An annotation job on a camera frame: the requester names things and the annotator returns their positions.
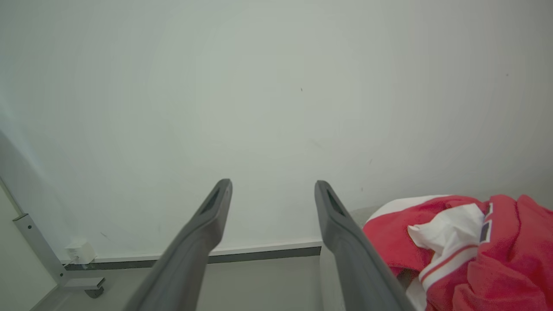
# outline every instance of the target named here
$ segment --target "white stripe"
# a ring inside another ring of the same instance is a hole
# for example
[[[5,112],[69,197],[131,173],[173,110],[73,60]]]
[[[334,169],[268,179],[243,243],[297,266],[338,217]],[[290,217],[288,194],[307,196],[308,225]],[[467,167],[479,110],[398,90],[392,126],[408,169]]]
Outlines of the white stripe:
[[[488,220],[484,223],[484,225],[489,224],[488,225],[488,232],[486,232],[486,239],[484,241],[480,241],[480,244],[490,242],[490,238],[492,237],[492,223],[493,223],[493,220]]]
[[[419,204],[422,204],[426,201],[430,201],[432,199],[441,198],[443,196],[450,196],[450,194],[442,194],[442,195],[427,195],[427,196],[418,196],[416,198],[405,198],[405,199],[397,199],[393,200],[391,202],[388,202],[384,205],[382,205],[381,208],[379,208],[374,214],[369,218],[375,219],[376,217],[391,214],[393,212],[403,211],[408,208],[412,208],[413,206],[417,206]]]
[[[432,286],[434,283],[436,283],[440,279],[444,278],[445,276],[447,276],[451,272],[459,269],[459,267],[461,267],[465,262],[467,262],[467,261],[471,260],[472,258],[476,257],[477,253],[478,253],[478,247],[467,248],[466,250],[458,253],[457,256],[452,258],[448,263],[446,263],[445,265],[441,266],[439,269],[437,269],[436,271],[434,271],[430,275],[428,275],[424,279],[424,282],[422,283],[422,287],[424,288],[425,291],[428,292],[428,289],[430,288],[430,286]],[[421,271],[421,273],[419,274],[419,279],[422,279],[422,277],[425,274],[425,273],[423,273],[424,270],[426,270],[429,267],[430,266],[427,266],[426,268],[423,269],[423,271]]]
[[[488,217],[489,215],[491,215],[493,213],[493,202],[490,202],[489,203],[489,211],[488,213],[486,214],[486,217]]]

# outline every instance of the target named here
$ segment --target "baseboard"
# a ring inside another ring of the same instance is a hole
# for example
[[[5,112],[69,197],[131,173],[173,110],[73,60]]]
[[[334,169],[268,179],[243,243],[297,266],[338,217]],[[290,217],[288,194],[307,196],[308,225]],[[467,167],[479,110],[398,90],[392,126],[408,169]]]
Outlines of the baseboard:
[[[306,240],[300,242],[281,242],[281,243],[270,243],[263,245],[253,245],[247,247],[227,247],[227,248],[215,248],[211,251],[210,256],[221,256],[221,255],[234,255],[234,254],[243,254],[243,253],[257,253],[257,252],[269,252],[269,251],[281,251],[281,250],[293,250],[297,248],[309,248],[309,247],[320,247],[322,246],[322,240]],[[128,257],[96,257],[92,262],[93,263],[103,263],[103,262],[124,262],[124,261],[150,261],[158,260],[161,257],[162,253],[154,254],[144,254]],[[60,260],[62,264],[69,263],[70,260]]]
[[[210,253],[209,263],[317,256],[320,254],[321,246],[322,241],[311,240],[296,243],[271,243],[241,248],[219,248]],[[75,271],[147,268],[151,267],[160,257],[161,254],[148,254],[132,257],[96,258],[88,265],[68,265],[66,269]]]

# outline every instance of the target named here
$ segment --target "white wall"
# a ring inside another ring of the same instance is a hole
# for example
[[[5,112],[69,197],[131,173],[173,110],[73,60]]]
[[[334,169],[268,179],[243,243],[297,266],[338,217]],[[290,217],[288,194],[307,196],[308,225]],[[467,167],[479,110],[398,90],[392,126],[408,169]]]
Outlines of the white wall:
[[[0,184],[0,304],[2,310],[28,311],[55,286],[12,222],[18,215]]]
[[[5,1],[0,174],[60,257],[160,253],[225,177],[222,248],[319,239],[317,179],[350,209],[524,189],[553,175],[552,10]]]

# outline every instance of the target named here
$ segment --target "red cloth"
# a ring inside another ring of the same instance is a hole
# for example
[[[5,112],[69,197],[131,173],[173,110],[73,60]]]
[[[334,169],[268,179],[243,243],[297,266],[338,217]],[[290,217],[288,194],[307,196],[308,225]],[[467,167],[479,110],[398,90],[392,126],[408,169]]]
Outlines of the red cloth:
[[[407,226],[471,203],[486,215],[481,243],[467,246],[478,247],[476,257],[426,290],[426,310],[553,310],[553,212],[526,195],[517,201],[436,198],[371,219],[363,231],[395,275],[406,268],[420,272],[434,252],[417,247]]]

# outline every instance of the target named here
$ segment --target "gray floor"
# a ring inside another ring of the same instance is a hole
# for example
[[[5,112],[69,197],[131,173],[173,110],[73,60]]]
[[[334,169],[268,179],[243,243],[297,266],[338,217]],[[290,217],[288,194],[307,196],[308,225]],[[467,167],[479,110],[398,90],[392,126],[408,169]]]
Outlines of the gray floor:
[[[83,291],[55,291],[36,311],[122,310],[149,270],[83,271],[83,276],[106,278],[102,296],[91,299]],[[210,264],[197,307],[198,311],[321,309],[318,256]]]

